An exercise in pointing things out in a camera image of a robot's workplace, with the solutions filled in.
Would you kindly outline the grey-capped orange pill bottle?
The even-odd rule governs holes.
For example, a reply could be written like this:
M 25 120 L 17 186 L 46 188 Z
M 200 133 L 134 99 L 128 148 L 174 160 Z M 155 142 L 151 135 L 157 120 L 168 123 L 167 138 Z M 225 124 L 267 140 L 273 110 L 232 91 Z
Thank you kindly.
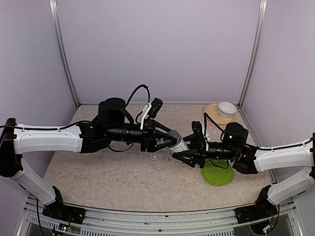
M 176 138 L 176 140 L 177 140 L 174 145 L 169 147 L 169 149 L 172 153 L 178 153 L 178 152 L 182 152 L 185 150 L 189 150 L 187 144 L 184 142 L 182 136 L 179 134 L 178 131 L 170 130 L 167 134 Z

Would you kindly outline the clear plastic pill organizer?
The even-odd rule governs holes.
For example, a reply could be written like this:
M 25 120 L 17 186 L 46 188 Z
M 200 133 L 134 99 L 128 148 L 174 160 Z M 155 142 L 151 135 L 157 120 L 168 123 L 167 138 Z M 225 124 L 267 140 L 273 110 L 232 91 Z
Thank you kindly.
M 140 157 L 145 160 L 167 162 L 169 159 L 170 151 L 168 149 L 161 149 L 153 153 L 142 152 Z

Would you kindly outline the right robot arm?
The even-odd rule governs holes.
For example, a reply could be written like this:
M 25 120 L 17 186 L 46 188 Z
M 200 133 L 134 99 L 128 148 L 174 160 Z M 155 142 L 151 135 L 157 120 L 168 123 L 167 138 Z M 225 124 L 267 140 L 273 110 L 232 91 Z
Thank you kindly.
M 315 186 L 315 139 L 311 137 L 288 146 L 254 147 L 246 143 L 248 130 L 232 122 L 223 130 L 221 142 L 209 142 L 206 129 L 192 122 L 193 134 L 185 137 L 189 149 L 174 153 L 173 158 L 195 167 L 204 168 L 206 160 L 231 160 L 232 167 L 245 175 L 272 169 L 300 166 L 302 170 L 287 179 L 264 187 L 252 206 L 252 214 L 262 218 L 282 201 Z

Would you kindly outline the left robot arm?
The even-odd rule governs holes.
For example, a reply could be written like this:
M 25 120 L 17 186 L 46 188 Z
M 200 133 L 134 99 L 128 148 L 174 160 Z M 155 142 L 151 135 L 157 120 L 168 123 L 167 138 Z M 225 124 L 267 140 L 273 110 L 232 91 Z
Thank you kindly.
M 117 97 L 98 105 L 92 121 L 78 121 L 68 126 L 29 126 L 9 118 L 0 136 L 0 175 L 16 181 L 59 219 L 69 214 L 60 191 L 30 168 L 24 153 L 38 151 L 70 151 L 94 153 L 108 148 L 112 141 L 140 144 L 142 152 L 155 152 L 176 143 L 169 128 L 154 120 L 162 106 L 160 99 L 145 113 L 146 124 L 136 124 L 126 109 L 126 102 Z

